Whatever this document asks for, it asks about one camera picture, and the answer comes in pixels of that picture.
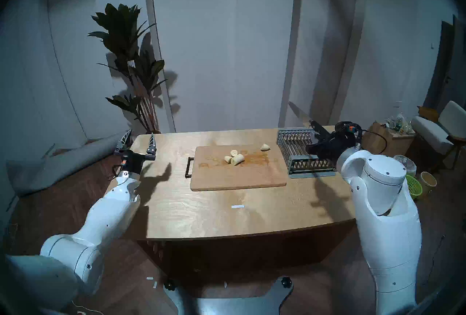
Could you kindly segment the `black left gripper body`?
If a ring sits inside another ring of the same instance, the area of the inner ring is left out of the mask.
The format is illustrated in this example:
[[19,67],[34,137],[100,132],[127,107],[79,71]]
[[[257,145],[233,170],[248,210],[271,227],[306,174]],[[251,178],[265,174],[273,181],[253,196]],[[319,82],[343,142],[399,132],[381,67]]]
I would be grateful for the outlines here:
[[140,154],[132,150],[116,151],[116,155],[121,157],[121,172],[126,171],[134,174],[141,174],[143,163],[145,161],[154,161],[155,154]]

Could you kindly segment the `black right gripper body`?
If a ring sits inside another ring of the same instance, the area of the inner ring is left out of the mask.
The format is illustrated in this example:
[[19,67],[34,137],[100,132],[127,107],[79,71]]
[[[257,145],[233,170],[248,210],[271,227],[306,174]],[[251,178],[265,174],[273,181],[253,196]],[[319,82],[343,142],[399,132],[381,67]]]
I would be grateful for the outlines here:
[[340,155],[356,146],[354,134],[332,134],[326,139],[320,139],[315,145],[315,155],[320,159],[337,162]]

